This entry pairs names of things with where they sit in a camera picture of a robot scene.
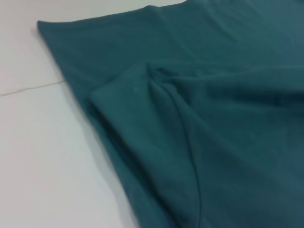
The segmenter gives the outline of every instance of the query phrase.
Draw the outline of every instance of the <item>white tile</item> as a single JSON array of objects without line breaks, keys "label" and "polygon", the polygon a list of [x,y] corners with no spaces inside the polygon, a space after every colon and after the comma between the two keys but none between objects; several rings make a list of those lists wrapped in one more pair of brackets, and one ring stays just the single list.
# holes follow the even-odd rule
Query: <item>white tile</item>
[{"label": "white tile", "polygon": [[0,97],[1,228],[134,228],[128,201],[64,83]]},{"label": "white tile", "polygon": [[73,21],[183,0],[0,0],[0,95],[61,81],[37,20]]}]

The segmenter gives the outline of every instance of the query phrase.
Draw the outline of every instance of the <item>floor tile grout line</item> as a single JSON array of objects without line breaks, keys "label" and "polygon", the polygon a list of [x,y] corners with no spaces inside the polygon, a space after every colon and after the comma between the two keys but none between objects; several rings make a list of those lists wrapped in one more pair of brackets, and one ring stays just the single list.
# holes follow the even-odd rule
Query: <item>floor tile grout line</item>
[{"label": "floor tile grout line", "polygon": [[36,86],[36,87],[28,87],[28,88],[17,90],[15,92],[11,92],[11,93],[0,94],[0,97],[9,96],[9,95],[12,95],[12,94],[18,94],[18,93],[25,92],[25,91],[28,91],[28,90],[33,90],[33,89],[39,89],[39,88],[43,88],[43,87],[47,87],[47,86],[52,86],[52,85],[56,85],[56,84],[59,84],[59,83],[62,83],[62,82],[65,82],[65,80],[60,81],[60,82],[54,82],[54,83],[42,85],[42,86],[39,85],[39,86]]}]

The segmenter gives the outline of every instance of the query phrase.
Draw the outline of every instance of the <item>teal shirt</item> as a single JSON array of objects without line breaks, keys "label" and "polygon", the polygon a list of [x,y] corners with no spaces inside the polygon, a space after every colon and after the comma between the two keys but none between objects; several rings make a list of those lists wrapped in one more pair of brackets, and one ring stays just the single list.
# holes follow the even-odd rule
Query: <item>teal shirt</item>
[{"label": "teal shirt", "polygon": [[303,25],[188,0],[38,29],[142,228],[303,228]]}]

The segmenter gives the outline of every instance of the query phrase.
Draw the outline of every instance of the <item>green cloth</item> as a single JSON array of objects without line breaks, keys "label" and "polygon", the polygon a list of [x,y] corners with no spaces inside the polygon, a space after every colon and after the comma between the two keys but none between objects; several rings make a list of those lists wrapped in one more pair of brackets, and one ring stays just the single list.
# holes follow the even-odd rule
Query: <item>green cloth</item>
[{"label": "green cloth", "polygon": [[304,4],[38,22],[142,228],[304,227]]}]

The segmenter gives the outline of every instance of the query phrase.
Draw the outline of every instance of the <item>white floor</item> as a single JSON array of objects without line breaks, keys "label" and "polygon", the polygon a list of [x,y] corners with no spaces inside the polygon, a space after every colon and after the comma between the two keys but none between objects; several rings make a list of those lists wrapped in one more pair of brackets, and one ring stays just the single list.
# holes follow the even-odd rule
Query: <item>white floor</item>
[{"label": "white floor", "polygon": [[36,32],[182,0],[0,0],[0,227],[135,228],[119,180]]}]

